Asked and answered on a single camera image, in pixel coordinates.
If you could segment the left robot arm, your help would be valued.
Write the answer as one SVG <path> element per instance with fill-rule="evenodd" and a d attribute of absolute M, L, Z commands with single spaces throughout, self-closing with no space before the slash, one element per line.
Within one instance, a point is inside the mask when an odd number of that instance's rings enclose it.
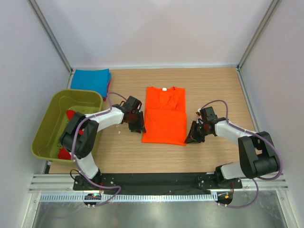
<path fill-rule="evenodd" d="M 102 176 L 92 154 L 97 134 L 107 127 L 123 123 L 128 124 L 131 132 L 146 132 L 141 106 L 140 100 L 129 96 L 120 104 L 110 105 L 104 111 L 93 114 L 75 112 L 72 115 L 59 142 L 71 153 L 71 159 L 90 190 L 96 190 L 100 186 Z"/>

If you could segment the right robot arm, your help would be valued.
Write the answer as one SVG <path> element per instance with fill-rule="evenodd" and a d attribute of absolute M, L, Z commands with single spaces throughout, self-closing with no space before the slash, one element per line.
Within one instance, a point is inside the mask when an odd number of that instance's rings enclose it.
<path fill-rule="evenodd" d="M 191 124 L 185 143 L 202 143 L 207 135 L 223 137 L 238 146 L 239 161 L 216 167 L 214 183 L 219 188 L 242 178 L 277 179 L 282 173 L 281 159 L 267 132 L 251 132 L 225 117 L 219 118 L 212 107 L 201 108 Z"/>

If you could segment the orange t shirt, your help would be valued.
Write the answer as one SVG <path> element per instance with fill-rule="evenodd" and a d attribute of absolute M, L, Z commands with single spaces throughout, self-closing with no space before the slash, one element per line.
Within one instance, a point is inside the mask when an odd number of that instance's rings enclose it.
<path fill-rule="evenodd" d="M 186 145 L 185 89 L 147 87 L 144 125 L 143 143 Z"/>

